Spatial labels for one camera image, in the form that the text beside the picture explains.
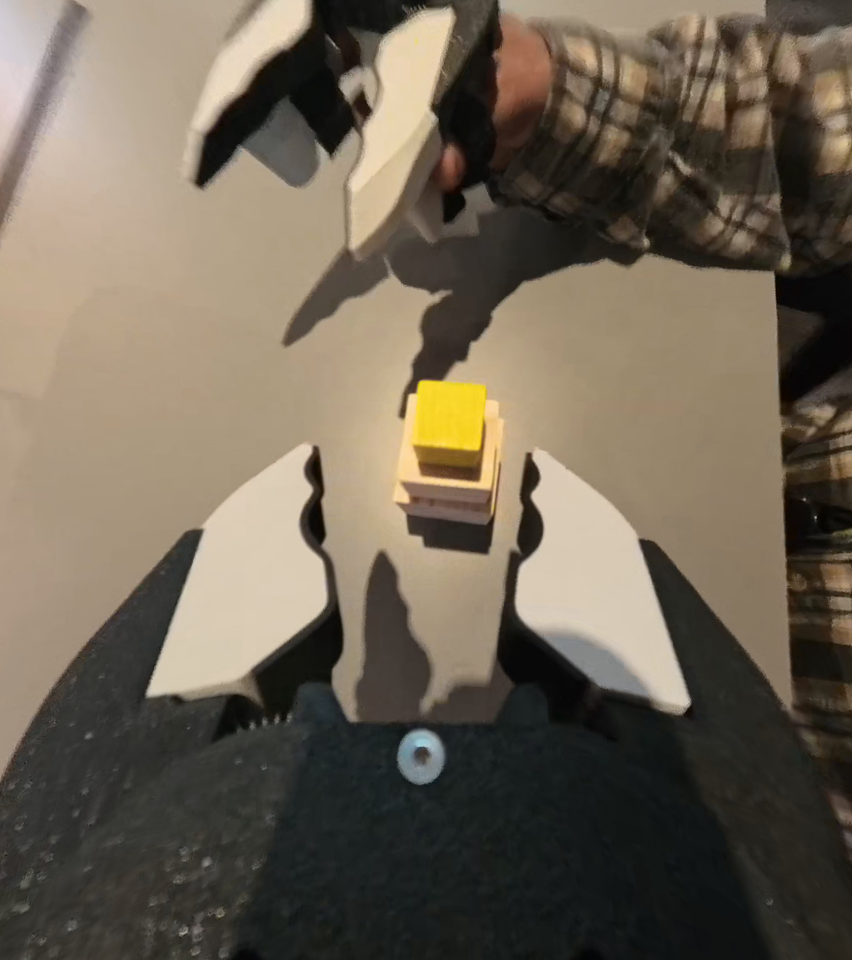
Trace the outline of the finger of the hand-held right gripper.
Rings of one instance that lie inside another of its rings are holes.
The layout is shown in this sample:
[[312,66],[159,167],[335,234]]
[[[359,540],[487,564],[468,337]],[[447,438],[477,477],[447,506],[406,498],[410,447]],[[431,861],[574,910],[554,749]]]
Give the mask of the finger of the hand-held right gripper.
[[205,79],[187,130],[183,176],[206,186],[288,101],[319,145],[337,149],[337,78],[312,1],[249,2]]
[[437,103],[456,20],[454,7],[340,10],[342,30],[379,38],[370,67],[376,93],[345,186],[346,244],[356,260],[380,253],[403,223],[429,243],[446,231],[446,201],[432,177],[444,152]]

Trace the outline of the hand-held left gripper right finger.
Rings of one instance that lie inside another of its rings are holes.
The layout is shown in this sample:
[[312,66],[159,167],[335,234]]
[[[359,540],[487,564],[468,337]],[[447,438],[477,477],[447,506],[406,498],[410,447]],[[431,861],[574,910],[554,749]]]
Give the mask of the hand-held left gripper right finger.
[[530,451],[528,466],[541,534],[519,563],[520,623],[602,693],[687,714],[691,694],[636,530],[548,451]]

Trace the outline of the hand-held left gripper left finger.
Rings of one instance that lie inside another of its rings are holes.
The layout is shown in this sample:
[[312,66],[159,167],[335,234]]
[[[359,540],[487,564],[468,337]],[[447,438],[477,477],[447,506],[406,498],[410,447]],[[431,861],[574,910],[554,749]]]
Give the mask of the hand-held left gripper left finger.
[[319,450],[303,442],[210,514],[147,699],[290,703],[300,684],[329,681],[339,612],[322,494]]

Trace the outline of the natural wooden cube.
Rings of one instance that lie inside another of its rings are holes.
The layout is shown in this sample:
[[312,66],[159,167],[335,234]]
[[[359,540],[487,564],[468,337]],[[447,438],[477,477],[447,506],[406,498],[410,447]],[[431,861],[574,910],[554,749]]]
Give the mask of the natural wooden cube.
[[414,496],[397,482],[393,489],[393,502],[413,519],[486,526],[494,517],[498,492],[499,485],[495,484],[489,497],[482,502],[435,499]]
[[397,463],[394,502],[406,506],[416,500],[440,504],[463,504],[469,508],[492,502],[498,484],[504,421],[500,405],[488,400],[484,412],[483,446],[480,464],[475,467],[448,467],[421,464],[412,444],[417,396],[407,402],[404,432]]

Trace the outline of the yellow wooden cube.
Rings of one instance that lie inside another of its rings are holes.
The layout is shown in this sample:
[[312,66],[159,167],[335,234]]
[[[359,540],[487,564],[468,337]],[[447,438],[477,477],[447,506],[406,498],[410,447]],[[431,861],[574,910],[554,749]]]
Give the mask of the yellow wooden cube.
[[486,387],[422,380],[415,399],[411,443],[418,462],[462,470],[478,466],[484,444]]

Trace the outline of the person's right forearm plaid sleeve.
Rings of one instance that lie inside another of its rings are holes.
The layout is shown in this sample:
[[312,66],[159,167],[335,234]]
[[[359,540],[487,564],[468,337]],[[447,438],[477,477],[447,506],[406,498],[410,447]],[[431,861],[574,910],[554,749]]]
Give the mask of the person's right forearm plaid sleeve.
[[638,255],[852,277],[852,25],[690,14],[636,35],[532,23],[554,74],[489,190]]

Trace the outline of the person's right hand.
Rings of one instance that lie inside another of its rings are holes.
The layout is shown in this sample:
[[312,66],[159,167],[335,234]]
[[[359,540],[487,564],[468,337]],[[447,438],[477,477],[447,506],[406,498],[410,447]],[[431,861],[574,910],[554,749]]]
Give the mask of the person's right hand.
[[509,193],[538,159],[556,63],[543,30],[503,13],[483,73],[456,104],[432,182],[453,195],[485,174]]

